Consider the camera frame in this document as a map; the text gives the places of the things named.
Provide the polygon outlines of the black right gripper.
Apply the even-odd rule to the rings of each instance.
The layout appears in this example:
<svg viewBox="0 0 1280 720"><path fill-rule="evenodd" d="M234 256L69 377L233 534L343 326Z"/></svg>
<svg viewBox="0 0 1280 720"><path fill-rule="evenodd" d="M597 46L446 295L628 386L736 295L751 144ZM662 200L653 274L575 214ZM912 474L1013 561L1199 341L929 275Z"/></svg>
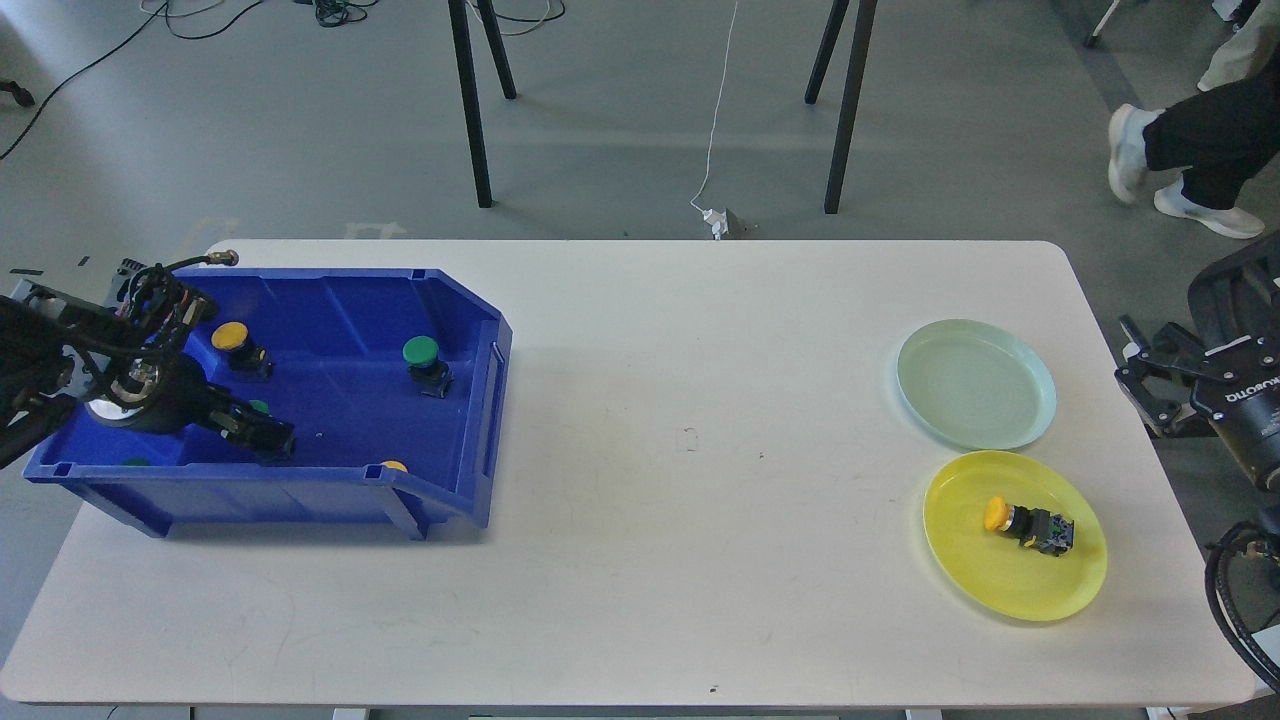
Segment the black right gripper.
<svg viewBox="0 0 1280 720"><path fill-rule="evenodd" d="M1262 340L1242 340L1210 356L1202 340L1170 322L1147 340L1129 315L1119 324L1135 352L1115 370L1115 380L1152 438L1219 438L1261 491L1277 489L1277 350ZM1194 377L1196 410L1190 406Z"/></svg>

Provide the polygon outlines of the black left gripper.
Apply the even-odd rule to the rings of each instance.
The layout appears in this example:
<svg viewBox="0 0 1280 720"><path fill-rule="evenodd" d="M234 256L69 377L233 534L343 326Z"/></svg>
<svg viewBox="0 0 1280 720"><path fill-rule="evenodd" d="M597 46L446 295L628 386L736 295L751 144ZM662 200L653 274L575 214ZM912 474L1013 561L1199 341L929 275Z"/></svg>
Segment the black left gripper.
<svg viewBox="0 0 1280 720"><path fill-rule="evenodd" d="M183 354L160 369L157 384L138 407L123 409L108 398L96 398L84 410L104 427L145 434L173 434L196 424L225 432L228 443L247 448L261 462L292 460L294 425L273 414L253 413L248 401L232 400L224 387L207 380L197 361Z"/></svg>

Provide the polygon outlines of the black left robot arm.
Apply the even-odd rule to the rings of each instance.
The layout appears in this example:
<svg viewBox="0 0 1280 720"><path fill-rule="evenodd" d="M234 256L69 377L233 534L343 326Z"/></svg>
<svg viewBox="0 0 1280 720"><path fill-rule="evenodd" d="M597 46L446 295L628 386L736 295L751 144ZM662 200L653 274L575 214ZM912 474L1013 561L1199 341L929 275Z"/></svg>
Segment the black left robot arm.
<svg viewBox="0 0 1280 720"><path fill-rule="evenodd" d="M3 464L55 434L78 407L106 427L170 434L197 425L264 461L291 457L293 425L211 383L186 352L218 304L179 270L238 260L220 251L168 265L124 261L110 306L22 282L3 300Z"/></svg>

